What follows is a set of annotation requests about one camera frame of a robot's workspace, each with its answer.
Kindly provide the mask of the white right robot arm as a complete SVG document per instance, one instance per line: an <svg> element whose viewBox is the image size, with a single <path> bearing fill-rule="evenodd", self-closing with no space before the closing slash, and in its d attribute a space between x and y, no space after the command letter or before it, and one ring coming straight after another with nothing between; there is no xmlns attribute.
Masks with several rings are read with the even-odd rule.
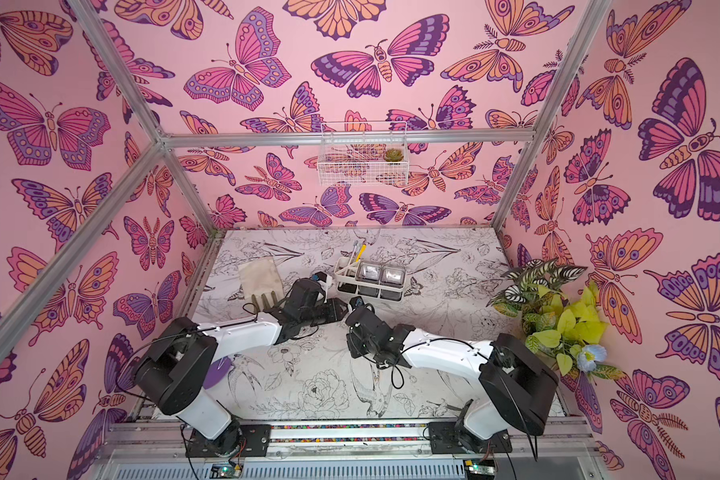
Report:
<svg viewBox="0 0 720 480"><path fill-rule="evenodd" d="M558 375L520 339L501 333L467 341L408 324L393 327L364 305L346 317L347 345L354 358L380 369L430 369L479 384L483 394L467 402L457 423L472 442L514 428L528 439L541 436L559 385Z"/></svg>

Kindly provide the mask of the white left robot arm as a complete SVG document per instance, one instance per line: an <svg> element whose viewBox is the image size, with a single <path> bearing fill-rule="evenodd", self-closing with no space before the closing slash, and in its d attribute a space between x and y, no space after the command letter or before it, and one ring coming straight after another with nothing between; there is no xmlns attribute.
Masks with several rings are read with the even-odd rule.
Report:
<svg viewBox="0 0 720 480"><path fill-rule="evenodd" d="M208 446L231 451L242 440L240 421L208 393L211 380L231 371L235 355L342 320L349 307L327 296L329 283L322 274L299 279L272 307L226 324L174 319L140 360L135 385L162 414L184 422Z"/></svg>

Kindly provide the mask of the yellow toothbrush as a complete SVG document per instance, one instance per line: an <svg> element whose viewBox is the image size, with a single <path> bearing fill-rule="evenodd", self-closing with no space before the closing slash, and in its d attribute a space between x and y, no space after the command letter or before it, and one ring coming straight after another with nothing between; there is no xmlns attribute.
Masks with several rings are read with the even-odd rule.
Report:
<svg viewBox="0 0 720 480"><path fill-rule="evenodd" d="M356 249L356 252L355 252L355 254L353 255L353 258L352 258L352 261L351 261L352 264L357 263L357 262L360 261L360 259L362 258L362 256L363 256L366 248L367 248L367 243L366 243L365 241L363 241L363 242L360 244L360 246Z"/></svg>

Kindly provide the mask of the grey toothbrush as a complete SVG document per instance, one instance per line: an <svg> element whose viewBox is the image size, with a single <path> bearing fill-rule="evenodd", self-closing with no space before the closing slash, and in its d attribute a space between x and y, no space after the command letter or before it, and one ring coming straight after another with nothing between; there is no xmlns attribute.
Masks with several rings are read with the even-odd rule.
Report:
<svg viewBox="0 0 720 480"><path fill-rule="evenodd" d="M354 242L354 244L353 244L353 248L352 248L352 250L351 250L351 253L350 253L349 257L348 257L348 258L349 258L349 263L348 263L349 265L351 265L352 263L354 263L360 247L361 247L361 241L360 241L359 239L358 239L358 240L355 240L355 242Z"/></svg>

